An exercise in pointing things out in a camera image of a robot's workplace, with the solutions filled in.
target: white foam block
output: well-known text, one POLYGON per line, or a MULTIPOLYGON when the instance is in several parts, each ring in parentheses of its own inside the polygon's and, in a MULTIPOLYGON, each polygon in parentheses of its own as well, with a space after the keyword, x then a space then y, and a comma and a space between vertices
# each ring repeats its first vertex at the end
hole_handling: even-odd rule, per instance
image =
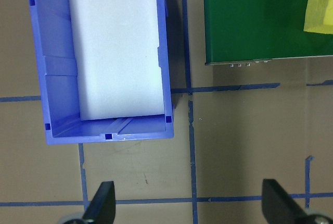
POLYGON ((81 120, 164 114, 156 0, 69 0, 81 120))

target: plastic bin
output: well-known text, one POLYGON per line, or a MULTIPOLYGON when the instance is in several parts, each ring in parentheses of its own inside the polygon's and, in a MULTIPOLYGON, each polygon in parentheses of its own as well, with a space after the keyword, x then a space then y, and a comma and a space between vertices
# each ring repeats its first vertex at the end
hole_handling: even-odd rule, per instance
POLYGON ((29 0, 47 144, 173 137, 165 0, 157 0, 164 115, 80 120, 69 0, 29 0))

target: green box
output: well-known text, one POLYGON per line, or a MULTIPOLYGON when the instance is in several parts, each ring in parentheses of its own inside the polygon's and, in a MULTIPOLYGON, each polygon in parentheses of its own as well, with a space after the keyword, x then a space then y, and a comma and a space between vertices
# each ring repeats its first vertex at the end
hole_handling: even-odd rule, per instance
POLYGON ((304 32, 308 0, 204 0, 207 64, 333 55, 333 35, 304 32))

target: blue tape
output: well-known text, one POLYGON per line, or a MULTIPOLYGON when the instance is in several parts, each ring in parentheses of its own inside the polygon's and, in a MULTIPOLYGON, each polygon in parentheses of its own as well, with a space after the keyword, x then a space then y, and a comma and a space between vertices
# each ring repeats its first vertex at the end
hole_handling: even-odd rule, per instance
POLYGON ((191 165, 191 190, 192 190, 192 211, 193 224, 198 223, 198 205, 197 205, 197 175, 196 175, 196 151, 193 127, 193 102, 188 101, 188 121, 189 121, 189 149, 191 165))
POLYGON ((246 202, 260 201, 261 196, 235 196, 235 197, 200 197, 198 202, 246 202))
POLYGON ((220 92, 220 91, 238 91, 238 90, 259 90, 259 89, 275 89, 280 86, 280 83, 259 83, 247 85, 227 85, 214 87, 192 88, 194 93, 198 92, 220 92))
POLYGON ((328 86, 328 85, 333 85, 333 80, 326 80, 325 82, 322 83, 306 84, 306 86, 328 86))
POLYGON ((82 201, 68 202, 0 202, 0 207, 82 206, 82 201))
POLYGON ((227 86, 212 86, 212 87, 199 87, 199 88, 181 88, 181 89, 171 89, 171 94, 185 94, 185 93, 192 94, 192 93, 202 93, 202 92, 275 89, 280 85, 281 84, 279 82, 276 82, 276 83, 227 85, 227 86))
POLYGON ((191 84, 191 66, 190 66, 190 59, 189 59, 187 0, 182 0, 182 3, 183 3, 185 79, 186 79, 186 88, 190 89, 192 87, 192 84, 191 84))
POLYGON ((333 192, 331 193, 314 193, 310 194, 311 198, 326 198, 326 197, 333 197, 333 192))
POLYGON ((310 206, 310 164, 313 159, 313 156, 305 159, 305 208, 310 206))
MULTIPOLYGON (((290 194, 292 198, 305 198, 305 194, 290 194)), ((311 198, 333 197, 331 193, 310 194, 311 198)), ((261 196, 235 196, 235 197, 199 197, 199 198, 162 198, 162 199, 143 199, 143 200, 117 200, 118 205, 128 204, 159 204, 159 203, 195 203, 194 221, 197 221, 197 202, 249 202, 260 201, 261 196)), ((84 206, 83 201, 62 201, 62 202, 0 202, 0 207, 31 207, 31 206, 84 206)))
POLYGON ((80 157, 80 171, 81 171, 81 185, 82 185, 82 197, 83 197, 83 206, 86 211, 89 206, 88 193, 87 193, 87 180, 85 176, 85 169, 83 168, 84 164, 84 149, 83 144, 79 143, 79 157, 80 157))
POLYGON ((182 203, 192 202, 192 198, 166 198, 166 199, 145 199, 145 200, 117 200, 116 204, 156 204, 156 203, 182 203))
POLYGON ((189 89, 171 89, 171 94, 185 94, 189 91, 189 89))
POLYGON ((40 95, 33 96, 18 96, 18 97, 1 97, 0 103, 8 103, 8 102, 26 102, 26 101, 40 101, 40 95))

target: yellow sponge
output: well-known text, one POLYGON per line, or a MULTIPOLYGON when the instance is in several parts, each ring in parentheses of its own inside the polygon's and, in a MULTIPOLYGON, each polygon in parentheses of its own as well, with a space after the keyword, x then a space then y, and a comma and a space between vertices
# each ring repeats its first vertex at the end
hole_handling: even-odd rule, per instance
POLYGON ((304 31, 333 34, 333 0, 308 0, 304 31))

